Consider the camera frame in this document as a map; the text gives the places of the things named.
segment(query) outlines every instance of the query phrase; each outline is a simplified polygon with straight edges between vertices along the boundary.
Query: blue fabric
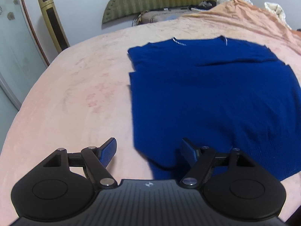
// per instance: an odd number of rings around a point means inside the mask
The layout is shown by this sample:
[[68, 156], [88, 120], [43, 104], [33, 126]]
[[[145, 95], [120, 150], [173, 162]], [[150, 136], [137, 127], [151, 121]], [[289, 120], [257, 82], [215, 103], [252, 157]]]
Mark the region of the blue fabric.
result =
[[218, 152], [240, 148], [283, 180], [301, 170], [301, 90], [267, 47], [243, 40], [173, 40], [128, 50], [135, 148], [155, 179], [189, 167], [183, 137]]

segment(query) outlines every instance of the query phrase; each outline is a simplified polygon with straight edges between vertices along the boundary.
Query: peach blanket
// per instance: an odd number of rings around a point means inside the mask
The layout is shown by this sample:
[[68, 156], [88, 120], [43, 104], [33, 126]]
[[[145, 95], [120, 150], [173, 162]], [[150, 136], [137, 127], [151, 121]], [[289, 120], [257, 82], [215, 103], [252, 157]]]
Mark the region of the peach blanket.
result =
[[[146, 160], [133, 148], [127, 49], [148, 42], [214, 38], [220, 35], [265, 44], [289, 64], [301, 82], [301, 33], [287, 29], [273, 14], [241, 0], [176, 20], [145, 24], [100, 35], [63, 51], [25, 99], [0, 156], [0, 226], [12, 223], [13, 185], [58, 147], [80, 152], [117, 139], [108, 166], [122, 178], [151, 179]], [[286, 220], [301, 204], [301, 173], [282, 181]]]

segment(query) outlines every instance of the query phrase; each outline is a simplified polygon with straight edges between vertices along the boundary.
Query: gold tower heater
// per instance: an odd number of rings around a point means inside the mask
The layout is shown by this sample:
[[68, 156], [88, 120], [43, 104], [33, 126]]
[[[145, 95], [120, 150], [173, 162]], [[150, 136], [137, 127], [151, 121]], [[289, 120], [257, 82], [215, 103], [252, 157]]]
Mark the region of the gold tower heater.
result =
[[70, 47], [53, 0], [38, 0], [49, 34], [58, 51]]

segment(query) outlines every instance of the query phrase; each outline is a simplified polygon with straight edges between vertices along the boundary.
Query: brown door trim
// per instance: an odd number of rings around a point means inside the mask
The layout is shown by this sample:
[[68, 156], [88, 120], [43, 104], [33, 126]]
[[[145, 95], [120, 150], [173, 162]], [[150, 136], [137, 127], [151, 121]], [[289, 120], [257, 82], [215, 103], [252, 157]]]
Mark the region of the brown door trim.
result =
[[39, 50], [40, 50], [40, 52], [41, 52], [41, 54], [42, 54], [42, 56], [43, 56], [43, 58], [44, 58], [44, 61], [46, 62], [47, 66], [49, 66], [50, 63], [49, 63], [49, 61], [48, 61], [48, 59], [47, 59], [47, 57], [46, 57], [46, 55], [45, 55], [45, 53], [44, 53], [44, 51], [43, 51], [43, 49], [42, 49], [42, 46], [41, 46], [41, 44], [40, 44], [40, 42], [39, 42], [39, 40], [38, 40], [38, 37], [37, 37], [37, 35], [36, 35], [35, 31], [34, 31], [33, 24], [31, 23], [31, 20], [30, 20], [28, 11], [27, 11], [27, 9], [26, 9], [25, 1], [24, 1], [24, 0], [21, 0], [21, 3], [22, 3], [22, 6], [23, 6], [24, 14], [25, 14], [25, 16], [26, 16], [28, 25], [29, 25], [29, 27], [30, 27], [30, 29], [31, 29], [31, 33], [32, 33], [32, 35], [33, 35], [33, 37], [34, 37], [34, 40], [36, 41], [36, 44], [37, 44], [37, 46], [38, 46], [38, 48], [39, 48]]

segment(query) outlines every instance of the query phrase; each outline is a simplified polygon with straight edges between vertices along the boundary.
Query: bedspread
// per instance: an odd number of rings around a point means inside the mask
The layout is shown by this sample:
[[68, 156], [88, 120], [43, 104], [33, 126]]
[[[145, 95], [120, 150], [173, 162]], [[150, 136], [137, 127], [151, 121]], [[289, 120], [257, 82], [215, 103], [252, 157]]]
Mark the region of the bedspread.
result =
[[[117, 139], [108, 170], [122, 178], [151, 179], [147, 161], [133, 148], [127, 50], [148, 42], [225, 37], [269, 47], [301, 82], [301, 33], [273, 14], [232, 0], [210, 11], [104, 34], [64, 50], [42, 74], [13, 121], [0, 156], [0, 226], [17, 218], [13, 185], [58, 147], [80, 152]], [[72, 169], [83, 174], [78, 168]], [[298, 173], [284, 181], [286, 220], [301, 204]]]

